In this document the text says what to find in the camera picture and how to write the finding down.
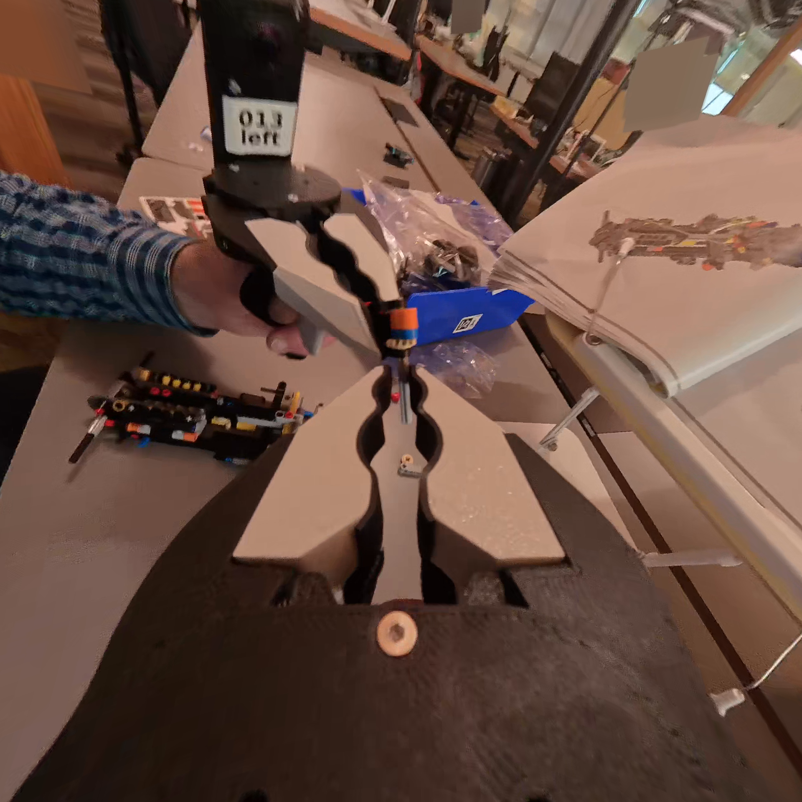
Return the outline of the clear bags of lego pieces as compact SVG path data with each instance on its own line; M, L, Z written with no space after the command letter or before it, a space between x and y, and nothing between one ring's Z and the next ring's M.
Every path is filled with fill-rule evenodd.
M367 209L379 224L403 297L487 286L513 235L489 207L401 188L360 172Z

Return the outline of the blue labelled parts bin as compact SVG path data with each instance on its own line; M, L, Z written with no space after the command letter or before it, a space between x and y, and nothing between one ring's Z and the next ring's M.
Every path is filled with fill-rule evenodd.
M477 200L461 200L487 206ZM379 243L386 246L379 224L366 207L363 188L343 189L342 210L366 214L366 225L373 228ZM420 345L511 326L534 304L533 299L515 290L489 289L487 286L414 294L403 299L408 306L418 309Z

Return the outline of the empty clear plastic bag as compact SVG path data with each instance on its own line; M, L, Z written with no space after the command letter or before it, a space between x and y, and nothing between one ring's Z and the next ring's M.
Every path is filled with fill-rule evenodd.
M486 396L496 382L493 358L475 344L462 340L416 346L411 362L466 399Z

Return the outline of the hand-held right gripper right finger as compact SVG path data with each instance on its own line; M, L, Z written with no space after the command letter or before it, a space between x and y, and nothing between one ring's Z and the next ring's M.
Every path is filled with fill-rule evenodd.
M430 371L410 369L419 479L417 537L426 603L456 603L476 574L566 559L503 429Z

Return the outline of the black metal post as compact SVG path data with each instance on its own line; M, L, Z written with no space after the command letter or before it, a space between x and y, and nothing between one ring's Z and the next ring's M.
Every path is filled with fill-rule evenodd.
M520 212L545 171L548 162L555 154L567 127L594 85L596 78L607 65L609 56L616 47L638 1L615 1L607 17L597 32L582 61L566 95L556 110L553 122L538 137L538 145L521 161L512 183L505 191L500 211L505 221L515 227Z

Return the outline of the wooden cabinet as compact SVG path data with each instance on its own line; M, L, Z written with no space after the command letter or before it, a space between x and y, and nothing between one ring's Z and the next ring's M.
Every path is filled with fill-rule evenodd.
M70 186L32 84L1 75L1 169L45 185Z

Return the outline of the partly built lego chassis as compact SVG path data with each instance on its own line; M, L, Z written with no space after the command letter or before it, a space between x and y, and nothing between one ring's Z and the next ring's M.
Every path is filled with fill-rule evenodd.
M323 409L323 404L306 408L303 396L289 392L285 383L260 395L230 396L214 384L143 365L120 375L108 394L91 396L87 403L94 416L67 460L71 465L103 435L115 436L120 444L163 444L245 465Z

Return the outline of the person's left hand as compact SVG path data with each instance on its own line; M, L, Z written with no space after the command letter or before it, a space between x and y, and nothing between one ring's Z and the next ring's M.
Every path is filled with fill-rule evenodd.
M252 267L224 255L213 243L195 242L175 257L170 283L184 318L198 329L227 332L246 338L263 338L269 350L291 359L304 359L309 351L297 327L299 314L267 293L267 320L254 315L241 300L241 287Z

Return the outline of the small black lego assembly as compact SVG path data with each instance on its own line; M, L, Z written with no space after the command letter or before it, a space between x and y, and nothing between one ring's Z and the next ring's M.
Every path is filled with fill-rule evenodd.
M413 349L417 346L417 337L413 339L397 339L392 337L390 331L389 314L392 309L406 306L405 302L400 302L394 306L383 307L376 317L376 336L379 349L389 361L392 374L392 389L399 391L401 399L398 406L400 421L404 425L412 422L411 390L410 390L410 356Z

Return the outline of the lego sticker sheet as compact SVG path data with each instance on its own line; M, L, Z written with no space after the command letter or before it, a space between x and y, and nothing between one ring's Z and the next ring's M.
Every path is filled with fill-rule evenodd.
M199 197L142 195L139 202L146 217L169 233L204 241L213 236Z

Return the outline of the white book stand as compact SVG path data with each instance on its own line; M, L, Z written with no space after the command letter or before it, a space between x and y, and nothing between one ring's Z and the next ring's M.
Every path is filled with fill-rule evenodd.
M800 332L664 398L613 346L550 335L797 622L801 614Z

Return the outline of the lego instruction booklet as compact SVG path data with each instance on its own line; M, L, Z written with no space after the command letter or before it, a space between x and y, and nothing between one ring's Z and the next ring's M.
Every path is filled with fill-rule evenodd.
M512 235L487 280L643 365L665 396L800 329L800 129L642 134Z

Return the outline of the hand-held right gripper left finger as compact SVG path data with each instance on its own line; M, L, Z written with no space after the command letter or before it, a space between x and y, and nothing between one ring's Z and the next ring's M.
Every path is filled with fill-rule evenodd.
M378 366L289 438L233 560L321 574L346 603L370 603L384 563L371 466L385 445L387 366Z

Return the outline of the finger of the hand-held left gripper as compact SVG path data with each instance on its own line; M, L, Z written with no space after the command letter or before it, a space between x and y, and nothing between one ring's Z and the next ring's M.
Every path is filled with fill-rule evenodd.
M337 213L325 221L325 263L340 284L366 305L403 305L393 262L363 220Z
M320 352L329 335L365 358L382 357L362 303L313 255L303 226L256 218L246 228L274 267L276 295L299 313L297 326L310 355Z

